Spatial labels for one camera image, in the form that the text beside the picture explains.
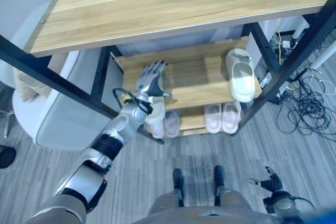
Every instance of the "chair cushion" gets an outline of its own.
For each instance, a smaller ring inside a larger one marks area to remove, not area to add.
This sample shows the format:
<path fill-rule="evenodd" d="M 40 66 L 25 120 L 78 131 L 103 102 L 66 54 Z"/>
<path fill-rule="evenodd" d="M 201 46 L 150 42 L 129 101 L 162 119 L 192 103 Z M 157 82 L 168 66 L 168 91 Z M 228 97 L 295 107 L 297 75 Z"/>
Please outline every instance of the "chair cushion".
<path fill-rule="evenodd" d="M 60 74 L 62 67 L 67 59 L 68 53 L 53 55 L 48 68 L 57 74 Z M 23 102 L 33 98 L 37 94 L 48 97 L 51 87 L 34 79 L 30 75 L 14 68 L 14 81 L 18 95 Z"/>

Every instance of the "white cable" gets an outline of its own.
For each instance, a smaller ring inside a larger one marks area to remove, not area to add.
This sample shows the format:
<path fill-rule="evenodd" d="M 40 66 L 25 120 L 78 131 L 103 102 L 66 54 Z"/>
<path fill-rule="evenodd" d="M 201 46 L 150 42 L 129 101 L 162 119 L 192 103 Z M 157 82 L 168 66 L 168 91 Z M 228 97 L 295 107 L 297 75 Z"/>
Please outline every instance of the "white cable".
<path fill-rule="evenodd" d="M 314 86 L 313 86 L 313 79 L 314 79 L 314 70 L 311 68 L 311 66 L 308 64 L 307 60 L 304 61 L 306 63 L 306 65 L 308 66 L 308 68 L 311 70 L 311 78 L 310 78 L 310 85 L 311 87 L 318 93 L 320 94 L 326 94 L 326 95 L 333 95 L 333 94 L 336 94 L 336 86 L 334 83 L 332 83 L 331 81 L 328 81 L 328 80 L 319 80 L 319 82 L 328 82 L 330 83 L 333 87 L 334 87 L 334 92 L 332 93 L 323 93 L 321 91 L 319 91 L 318 89 L 316 89 Z"/>

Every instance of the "robotic hand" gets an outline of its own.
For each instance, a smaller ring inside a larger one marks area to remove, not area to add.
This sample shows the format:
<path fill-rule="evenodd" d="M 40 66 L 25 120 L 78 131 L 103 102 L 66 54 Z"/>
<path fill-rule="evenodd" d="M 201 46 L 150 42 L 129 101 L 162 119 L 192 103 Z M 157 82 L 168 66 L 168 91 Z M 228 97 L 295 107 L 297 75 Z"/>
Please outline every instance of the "robotic hand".
<path fill-rule="evenodd" d="M 270 174 L 270 179 L 261 181 L 250 178 L 249 182 L 254 185 L 260 185 L 272 193 L 271 197 L 264 199 L 267 213 L 277 214 L 283 220 L 282 223 L 303 223 L 301 214 L 296 208 L 295 200 L 304 200 L 315 208 L 314 205 L 307 199 L 291 196 L 284 190 L 282 181 L 275 171 L 269 166 L 266 166 L 265 169 Z"/>
<path fill-rule="evenodd" d="M 143 70 L 136 83 L 135 94 L 128 92 L 132 99 L 125 101 L 120 114 L 111 120 L 60 181 L 54 197 L 27 224 L 86 222 L 87 213 L 96 207 L 107 186 L 104 176 L 112 166 L 112 161 L 123 145 L 136 137 L 137 129 L 152 111 L 148 97 L 170 96 L 160 89 L 157 82 L 166 66 L 167 63 L 162 60 Z"/>

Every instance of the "black joint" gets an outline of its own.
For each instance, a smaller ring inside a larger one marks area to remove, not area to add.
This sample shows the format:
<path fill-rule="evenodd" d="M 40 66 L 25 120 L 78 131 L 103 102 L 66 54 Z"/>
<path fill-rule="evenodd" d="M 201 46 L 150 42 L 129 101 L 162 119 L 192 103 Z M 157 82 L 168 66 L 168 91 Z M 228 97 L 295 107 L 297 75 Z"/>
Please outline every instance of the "black joint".
<path fill-rule="evenodd" d="M 91 146 L 92 149 L 104 154 L 112 161 L 116 158 L 122 147 L 122 142 L 106 134 L 102 134 Z"/>
<path fill-rule="evenodd" d="M 72 190 L 70 188 L 64 188 L 61 193 L 61 195 L 70 195 L 70 196 L 73 196 L 75 197 L 76 199 L 79 199 L 85 206 L 85 209 L 87 210 L 88 209 L 88 202 L 87 200 L 85 199 L 85 197 L 80 194 L 79 192 L 75 191 L 75 190 Z"/>

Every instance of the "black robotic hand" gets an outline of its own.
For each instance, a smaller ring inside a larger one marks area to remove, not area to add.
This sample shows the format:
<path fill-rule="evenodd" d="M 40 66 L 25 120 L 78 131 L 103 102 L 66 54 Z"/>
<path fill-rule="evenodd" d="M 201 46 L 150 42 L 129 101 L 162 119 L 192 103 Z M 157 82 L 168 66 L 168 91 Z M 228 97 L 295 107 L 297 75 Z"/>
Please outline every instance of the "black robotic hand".
<path fill-rule="evenodd" d="M 269 166 L 265 166 L 265 169 L 268 173 L 270 173 L 270 179 L 260 181 L 254 178 L 250 178 L 249 182 L 254 185 L 260 185 L 262 188 L 269 190 L 272 193 L 283 191 L 283 185 L 279 176 Z"/>

